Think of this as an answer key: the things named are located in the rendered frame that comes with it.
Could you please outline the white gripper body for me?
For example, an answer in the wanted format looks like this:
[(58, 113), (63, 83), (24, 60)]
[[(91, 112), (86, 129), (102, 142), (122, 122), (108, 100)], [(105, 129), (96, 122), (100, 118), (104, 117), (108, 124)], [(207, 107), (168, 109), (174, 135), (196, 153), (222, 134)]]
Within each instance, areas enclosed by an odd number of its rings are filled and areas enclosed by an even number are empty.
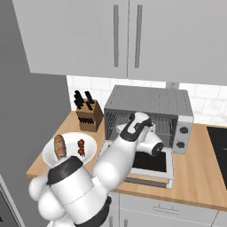
[(129, 133), (129, 132), (125, 129), (126, 126), (127, 126), (127, 124), (119, 124), (119, 125), (117, 125), (117, 126), (116, 126), (116, 132), (117, 132), (118, 134), (121, 134), (121, 132), (124, 130), (126, 133)]

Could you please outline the silver toaster oven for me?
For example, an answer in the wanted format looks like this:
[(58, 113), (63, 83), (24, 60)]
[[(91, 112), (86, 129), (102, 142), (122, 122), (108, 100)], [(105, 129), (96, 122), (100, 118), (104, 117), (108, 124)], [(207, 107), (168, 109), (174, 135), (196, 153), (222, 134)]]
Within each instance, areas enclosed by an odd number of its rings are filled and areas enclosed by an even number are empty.
[[(187, 90), (115, 85), (104, 107), (104, 114), (107, 112), (142, 112), (148, 116), (165, 114), (176, 117), (173, 146), (169, 148), (174, 153), (186, 153), (194, 120)], [(182, 134), (181, 127), (187, 127), (189, 133)], [(185, 148), (178, 148), (177, 142), (184, 142)]]

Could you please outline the toaster oven glass door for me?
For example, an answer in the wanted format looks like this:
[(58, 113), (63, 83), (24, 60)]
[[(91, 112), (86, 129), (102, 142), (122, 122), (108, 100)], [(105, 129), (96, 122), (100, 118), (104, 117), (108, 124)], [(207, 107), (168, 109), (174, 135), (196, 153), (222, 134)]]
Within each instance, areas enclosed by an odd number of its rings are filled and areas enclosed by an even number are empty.
[(127, 177), (162, 183), (174, 181), (172, 150), (163, 148), (158, 156), (152, 156), (148, 150), (137, 148), (136, 142), (121, 138), (114, 142), (105, 141), (93, 166), (92, 175), (107, 189), (117, 188)]

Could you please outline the red kebab skewer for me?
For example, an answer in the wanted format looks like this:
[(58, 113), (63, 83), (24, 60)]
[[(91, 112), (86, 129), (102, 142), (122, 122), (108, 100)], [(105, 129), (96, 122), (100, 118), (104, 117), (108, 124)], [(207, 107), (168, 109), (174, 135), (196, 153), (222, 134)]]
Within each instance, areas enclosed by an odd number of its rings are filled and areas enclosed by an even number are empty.
[(85, 155), (85, 150), (84, 150), (84, 140), (83, 139), (80, 139), (78, 142), (77, 142), (77, 145), (78, 145), (78, 153), (81, 155), (81, 156), (84, 156)]

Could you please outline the brown baguette bread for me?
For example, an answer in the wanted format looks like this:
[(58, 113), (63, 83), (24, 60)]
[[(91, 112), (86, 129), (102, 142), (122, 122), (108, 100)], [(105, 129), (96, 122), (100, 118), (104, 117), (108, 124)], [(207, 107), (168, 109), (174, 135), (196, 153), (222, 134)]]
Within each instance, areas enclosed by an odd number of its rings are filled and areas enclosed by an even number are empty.
[(59, 160), (67, 156), (65, 140), (61, 135), (54, 137), (54, 152)]

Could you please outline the grey base cupboard door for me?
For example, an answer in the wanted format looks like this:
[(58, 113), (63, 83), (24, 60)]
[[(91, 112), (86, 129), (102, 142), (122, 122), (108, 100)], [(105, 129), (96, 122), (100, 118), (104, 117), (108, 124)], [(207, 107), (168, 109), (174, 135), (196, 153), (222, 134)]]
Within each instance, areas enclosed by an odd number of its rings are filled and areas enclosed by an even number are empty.
[(109, 196), (112, 202), (109, 207), (107, 227), (119, 227), (119, 194), (117, 192), (110, 192)]

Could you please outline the wooden knife block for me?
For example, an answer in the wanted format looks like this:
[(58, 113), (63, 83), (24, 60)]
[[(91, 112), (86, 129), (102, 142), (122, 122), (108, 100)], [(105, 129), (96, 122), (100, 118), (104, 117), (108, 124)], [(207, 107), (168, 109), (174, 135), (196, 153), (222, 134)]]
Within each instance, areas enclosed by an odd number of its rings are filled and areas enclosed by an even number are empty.
[(92, 107), (91, 110), (88, 108), (87, 104), (84, 103), (81, 109), (76, 109), (76, 114), (80, 130), (96, 132), (103, 120), (104, 114), (97, 100), (94, 100), (94, 104), (90, 106)]

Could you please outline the white round plate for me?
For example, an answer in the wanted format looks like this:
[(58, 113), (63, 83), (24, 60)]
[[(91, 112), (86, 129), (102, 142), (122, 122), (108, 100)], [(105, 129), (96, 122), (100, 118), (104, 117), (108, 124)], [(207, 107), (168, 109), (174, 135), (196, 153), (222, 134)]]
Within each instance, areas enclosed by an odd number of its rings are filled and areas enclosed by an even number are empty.
[[(77, 156), (83, 164), (87, 164), (96, 154), (97, 142), (95, 139), (87, 134), (80, 132), (69, 132), (62, 135), (65, 141), (67, 157)], [(84, 156), (78, 153), (79, 146), (78, 141), (82, 139), (84, 141)], [(58, 158), (54, 151), (54, 139), (51, 139), (46, 146), (43, 148), (43, 161), (52, 168)]]

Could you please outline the grey drawer front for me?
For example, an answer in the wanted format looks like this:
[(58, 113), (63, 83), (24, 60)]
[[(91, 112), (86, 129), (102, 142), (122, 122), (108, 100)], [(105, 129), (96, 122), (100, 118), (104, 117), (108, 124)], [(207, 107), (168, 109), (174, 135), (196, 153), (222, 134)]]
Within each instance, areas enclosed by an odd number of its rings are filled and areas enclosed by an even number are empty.
[[(173, 207), (180, 215), (154, 211), (153, 207)], [(121, 227), (211, 227), (216, 215), (214, 209), (120, 194)]]

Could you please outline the black hob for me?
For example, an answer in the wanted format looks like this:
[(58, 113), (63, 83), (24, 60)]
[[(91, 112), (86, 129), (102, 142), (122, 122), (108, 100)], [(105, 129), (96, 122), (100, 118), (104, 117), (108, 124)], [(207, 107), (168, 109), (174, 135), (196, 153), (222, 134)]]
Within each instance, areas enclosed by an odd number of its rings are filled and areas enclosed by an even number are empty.
[(227, 190), (227, 128), (207, 126), (207, 132)]

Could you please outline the grey wall socket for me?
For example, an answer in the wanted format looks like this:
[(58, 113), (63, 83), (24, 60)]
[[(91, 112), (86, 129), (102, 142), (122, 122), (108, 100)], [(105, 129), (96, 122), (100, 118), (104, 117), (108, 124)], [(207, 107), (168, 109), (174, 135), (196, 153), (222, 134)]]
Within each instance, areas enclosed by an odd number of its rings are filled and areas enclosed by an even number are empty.
[(179, 89), (179, 82), (166, 82), (166, 89)]

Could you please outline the grey wall cupboard door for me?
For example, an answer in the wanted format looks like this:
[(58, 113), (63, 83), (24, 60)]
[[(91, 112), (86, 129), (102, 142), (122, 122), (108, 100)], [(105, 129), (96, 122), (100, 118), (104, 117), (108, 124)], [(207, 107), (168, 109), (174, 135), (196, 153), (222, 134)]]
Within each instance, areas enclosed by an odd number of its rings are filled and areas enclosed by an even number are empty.
[[(129, 0), (12, 0), (29, 70), (38, 74), (127, 77)], [(114, 66), (118, 4), (119, 65)]]
[[(135, 68), (139, 4), (142, 31)], [(128, 78), (227, 85), (227, 0), (129, 0)]]

